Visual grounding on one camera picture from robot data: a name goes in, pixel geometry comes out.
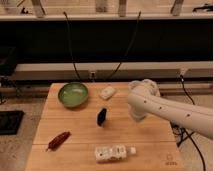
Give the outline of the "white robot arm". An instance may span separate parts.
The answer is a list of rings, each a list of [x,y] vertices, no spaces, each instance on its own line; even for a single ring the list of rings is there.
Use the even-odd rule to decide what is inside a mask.
[[[213,139],[213,109],[167,100],[158,95],[157,83],[144,79],[128,85],[130,116],[140,122],[151,113]]]

